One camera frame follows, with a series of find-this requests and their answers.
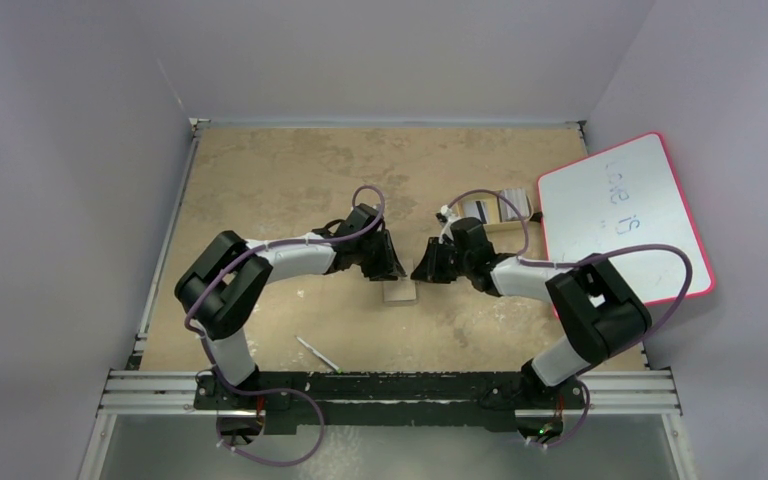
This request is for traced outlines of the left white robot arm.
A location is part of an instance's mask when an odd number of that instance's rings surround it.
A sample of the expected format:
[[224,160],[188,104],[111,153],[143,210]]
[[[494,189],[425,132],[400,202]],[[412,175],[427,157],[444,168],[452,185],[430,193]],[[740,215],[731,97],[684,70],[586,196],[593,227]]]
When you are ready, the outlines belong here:
[[373,282],[396,281],[406,272],[398,260],[382,213],[361,203],[348,217],[302,236],[250,240],[219,233],[180,277],[174,296],[185,326],[196,333],[212,366],[224,377],[219,395],[232,408],[257,399],[258,367],[244,325],[266,286],[307,275],[330,275],[353,266]]

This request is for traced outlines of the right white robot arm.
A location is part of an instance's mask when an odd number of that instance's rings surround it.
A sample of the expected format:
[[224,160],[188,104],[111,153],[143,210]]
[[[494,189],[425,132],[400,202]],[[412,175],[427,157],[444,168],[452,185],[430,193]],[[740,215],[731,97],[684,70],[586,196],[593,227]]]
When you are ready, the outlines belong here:
[[450,223],[428,240],[411,277],[449,284],[468,279],[494,297],[524,297],[552,305],[563,336],[521,369],[521,392],[536,407],[556,399],[561,384],[639,340],[652,325],[648,309],[607,259],[590,256],[582,266],[527,266],[513,253],[498,253],[475,218]]

